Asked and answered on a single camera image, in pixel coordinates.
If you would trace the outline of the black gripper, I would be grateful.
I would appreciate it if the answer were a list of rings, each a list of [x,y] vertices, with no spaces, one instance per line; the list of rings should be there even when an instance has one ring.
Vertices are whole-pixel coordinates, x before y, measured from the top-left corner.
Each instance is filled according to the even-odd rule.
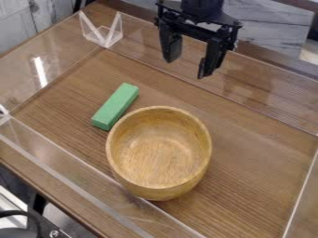
[[[166,63],[172,63],[181,55],[181,35],[207,41],[205,54],[199,64],[199,79],[209,76],[220,67],[225,49],[233,50],[237,45],[241,23],[223,12],[223,2],[224,0],[156,0],[154,3],[154,25]]]

